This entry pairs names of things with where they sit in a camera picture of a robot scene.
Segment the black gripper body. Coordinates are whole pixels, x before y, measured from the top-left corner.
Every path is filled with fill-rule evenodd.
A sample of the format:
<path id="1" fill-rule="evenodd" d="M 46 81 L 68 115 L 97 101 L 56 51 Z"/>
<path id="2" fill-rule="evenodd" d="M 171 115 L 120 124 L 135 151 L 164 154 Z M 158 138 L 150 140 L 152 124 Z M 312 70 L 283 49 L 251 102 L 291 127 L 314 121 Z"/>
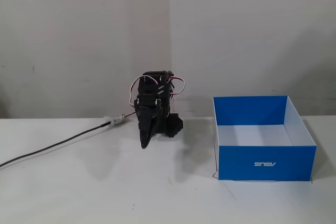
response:
<path id="1" fill-rule="evenodd" d="M 138 94 L 134 100 L 134 108 L 137 115 L 158 115 L 161 111 L 161 100 L 155 95 L 151 94 Z"/>

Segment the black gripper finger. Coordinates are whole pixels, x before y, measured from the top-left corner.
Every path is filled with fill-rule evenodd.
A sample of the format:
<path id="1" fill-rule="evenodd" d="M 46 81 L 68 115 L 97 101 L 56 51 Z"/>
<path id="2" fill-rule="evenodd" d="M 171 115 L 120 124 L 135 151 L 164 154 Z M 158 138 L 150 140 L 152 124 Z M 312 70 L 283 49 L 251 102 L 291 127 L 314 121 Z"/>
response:
<path id="1" fill-rule="evenodd" d="M 152 135 L 152 109 L 139 106 L 137 107 L 137 117 L 138 117 L 138 126 L 139 126 L 139 132 L 140 132 L 140 142 L 141 147 L 143 149 L 146 149 Z"/>
<path id="2" fill-rule="evenodd" d="M 150 113 L 149 140 L 153 137 L 159 125 L 160 125 L 160 114 Z"/>

